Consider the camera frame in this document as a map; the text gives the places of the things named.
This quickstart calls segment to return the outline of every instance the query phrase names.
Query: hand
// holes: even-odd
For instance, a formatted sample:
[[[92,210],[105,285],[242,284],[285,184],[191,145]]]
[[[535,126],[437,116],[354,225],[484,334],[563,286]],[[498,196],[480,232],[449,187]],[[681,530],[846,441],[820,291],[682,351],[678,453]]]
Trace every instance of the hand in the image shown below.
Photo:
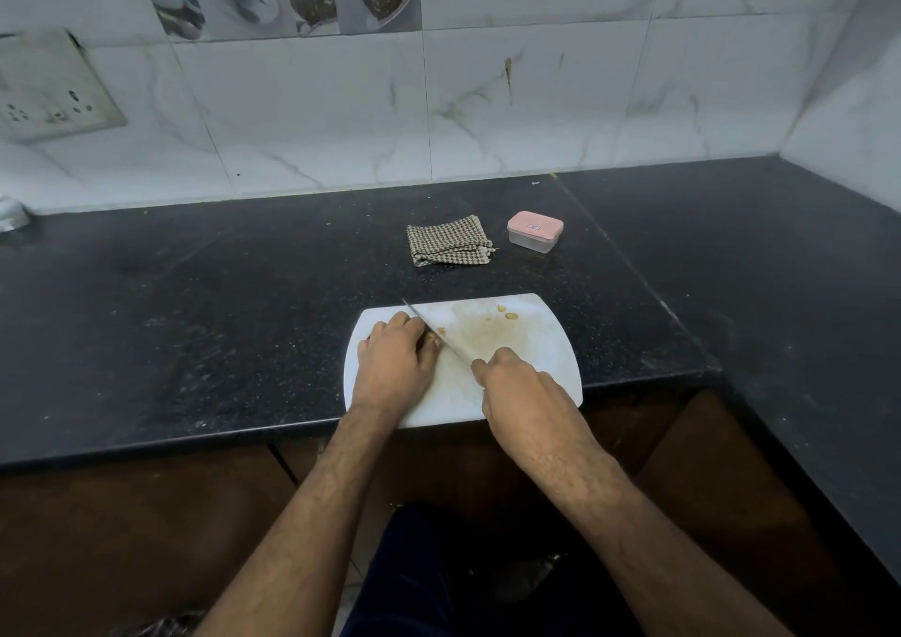
[[[432,384],[441,340],[419,318],[398,312],[377,323],[357,346],[359,370],[351,407],[365,409],[394,430]]]
[[[579,448],[600,449],[579,408],[547,372],[535,371],[509,347],[472,375],[485,388],[482,412],[504,452],[532,478]]]

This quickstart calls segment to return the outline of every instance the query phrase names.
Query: checkered kitchen towel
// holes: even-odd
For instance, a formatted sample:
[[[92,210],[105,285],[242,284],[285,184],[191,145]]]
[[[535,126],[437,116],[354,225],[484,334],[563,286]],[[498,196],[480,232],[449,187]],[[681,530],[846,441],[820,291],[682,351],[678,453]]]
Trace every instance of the checkered kitchen towel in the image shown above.
[[[446,263],[450,265],[487,265],[495,249],[482,230],[476,215],[436,227],[407,227],[412,263],[417,267]]]

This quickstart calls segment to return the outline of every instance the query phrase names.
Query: forearm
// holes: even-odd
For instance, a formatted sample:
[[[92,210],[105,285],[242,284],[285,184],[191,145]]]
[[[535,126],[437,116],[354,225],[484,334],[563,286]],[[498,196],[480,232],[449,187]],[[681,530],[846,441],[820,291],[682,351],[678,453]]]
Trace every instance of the forearm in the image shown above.
[[[197,631],[329,635],[372,471],[390,436],[372,412],[342,418],[328,448]]]
[[[571,449],[530,475],[602,559],[647,634],[787,634],[600,447]]]

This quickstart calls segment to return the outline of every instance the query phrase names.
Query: dark pants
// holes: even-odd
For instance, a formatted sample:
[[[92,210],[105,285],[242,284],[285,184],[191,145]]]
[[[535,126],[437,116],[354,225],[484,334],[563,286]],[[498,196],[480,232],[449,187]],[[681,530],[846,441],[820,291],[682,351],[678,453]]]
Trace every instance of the dark pants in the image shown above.
[[[559,560],[530,597],[504,608],[479,593],[467,547],[456,525],[433,507],[398,509],[342,637],[641,634],[613,579],[588,548]]]

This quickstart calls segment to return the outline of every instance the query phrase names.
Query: knife blade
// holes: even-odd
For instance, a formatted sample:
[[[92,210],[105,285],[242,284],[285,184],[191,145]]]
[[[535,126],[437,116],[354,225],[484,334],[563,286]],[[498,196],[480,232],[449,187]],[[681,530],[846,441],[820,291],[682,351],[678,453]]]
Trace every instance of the knife blade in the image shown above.
[[[407,307],[409,307],[410,311],[413,314],[415,314],[417,317],[419,317],[421,320],[423,320],[425,322],[425,326],[428,328],[428,330],[432,331],[436,336],[438,336],[438,338],[441,339],[442,343],[444,343],[444,345],[447,346],[453,354],[455,354],[457,357],[459,357],[460,361],[462,361],[467,367],[472,364],[472,360],[471,359],[467,360],[467,358],[465,358],[461,354],[459,354],[459,351],[456,349],[456,347],[454,347],[450,343],[448,343],[448,340],[445,338],[445,336],[441,335],[438,332],[438,329],[436,329],[432,324],[430,324],[429,320],[427,320],[425,317],[423,317],[422,313],[419,312],[419,310],[417,310],[415,307],[413,307],[404,298],[401,298],[401,302],[403,304],[405,304]]]

